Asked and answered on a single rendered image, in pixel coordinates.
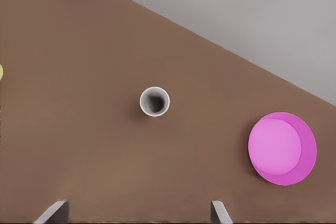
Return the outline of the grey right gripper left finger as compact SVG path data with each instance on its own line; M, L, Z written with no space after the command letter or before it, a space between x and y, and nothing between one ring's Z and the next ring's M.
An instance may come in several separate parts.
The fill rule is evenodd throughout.
M55 202L33 224L69 224L68 201Z

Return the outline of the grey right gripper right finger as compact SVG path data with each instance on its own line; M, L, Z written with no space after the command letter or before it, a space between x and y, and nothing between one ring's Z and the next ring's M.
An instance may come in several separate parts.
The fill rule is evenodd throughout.
M233 224L224 204L220 200L211 201L211 223Z

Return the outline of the white cup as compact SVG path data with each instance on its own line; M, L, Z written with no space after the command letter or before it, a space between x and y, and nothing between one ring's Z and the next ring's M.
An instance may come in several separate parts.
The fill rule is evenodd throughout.
M161 87L149 87L141 93L139 104L146 115L162 116L170 107L170 96Z

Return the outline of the pink bowl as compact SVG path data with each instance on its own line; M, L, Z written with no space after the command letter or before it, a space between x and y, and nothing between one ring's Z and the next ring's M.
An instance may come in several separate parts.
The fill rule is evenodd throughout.
M317 144L309 125L288 112L263 116L252 128L248 154L266 181L289 186L303 181L317 159Z

